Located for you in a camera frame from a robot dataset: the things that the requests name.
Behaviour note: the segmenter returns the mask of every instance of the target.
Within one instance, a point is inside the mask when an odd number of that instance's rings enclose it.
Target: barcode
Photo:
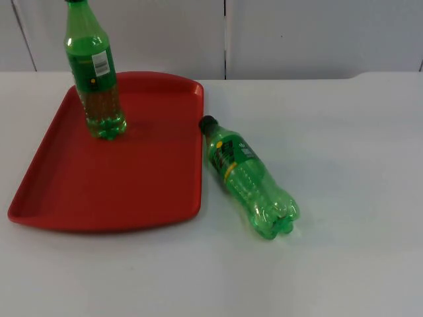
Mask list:
[[[97,77],[103,76],[105,74],[109,74],[110,67],[108,65],[106,51],[93,55],[93,64],[94,64],[95,75]]]

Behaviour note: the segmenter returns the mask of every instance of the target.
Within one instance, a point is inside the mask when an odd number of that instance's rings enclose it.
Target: green bottle cap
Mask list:
[[[217,122],[217,120],[215,118],[213,118],[212,116],[204,116],[201,120],[200,123],[198,124],[198,126],[201,129],[201,132],[203,134],[206,134],[207,132],[210,131],[210,128],[213,127],[214,125],[218,125],[219,122]]]

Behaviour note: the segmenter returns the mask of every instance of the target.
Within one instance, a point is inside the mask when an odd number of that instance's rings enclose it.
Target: bottle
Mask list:
[[[290,233],[299,217],[294,199],[276,185],[265,165],[236,132],[205,116],[200,129],[206,136],[207,158],[227,189],[243,205],[254,229],[271,240],[279,232]]]
[[[112,140],[126,130],[107,33],[87,0],[65,0],[65,50],[93,137]]]

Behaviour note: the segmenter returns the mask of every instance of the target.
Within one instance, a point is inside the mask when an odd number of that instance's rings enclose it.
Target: green label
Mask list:
[[[258,160],[258,157],[238,135],[224,137],[216,143],[215,150],[211,153],[211,163],[225,182],[237,165],[251,159]]]
[[[94,55],[80,56],[68,53],[67,58],[78,90],[98,92],[108,90],[116,84],[116,71],[110,46]]]

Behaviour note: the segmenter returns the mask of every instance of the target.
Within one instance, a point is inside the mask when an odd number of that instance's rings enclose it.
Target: table surface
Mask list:
[[[295,230],[261,239],[206,167],[201,211],[179,225],[78,235],[9,222],[72,77],[0,73],[0,314],[421,315],[423,75],[201,83],[205,113],[296,198]]]

